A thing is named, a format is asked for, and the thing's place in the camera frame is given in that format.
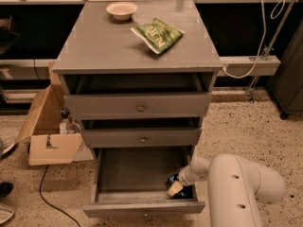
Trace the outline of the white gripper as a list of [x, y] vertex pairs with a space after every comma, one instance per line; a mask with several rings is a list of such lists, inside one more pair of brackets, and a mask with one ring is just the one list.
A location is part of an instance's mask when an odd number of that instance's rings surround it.
[[179, 181], [175, 181], [168, 190], [168, 194], [173, 197], [179, 193], [184, 186], [193, 185], [198, 177], [190, 166], [183, 167], [178, 174]]

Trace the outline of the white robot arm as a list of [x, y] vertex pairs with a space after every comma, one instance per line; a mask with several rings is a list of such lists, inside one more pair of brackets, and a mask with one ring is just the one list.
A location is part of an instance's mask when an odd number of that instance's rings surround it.
[[263, 227], [258, 205], [276, 204], [286, 195], [284, 178], [268, 166], [235, 154], [208, 161], [194, 157], [177, 174], [168, 194], [207, 182], [211, 227]]

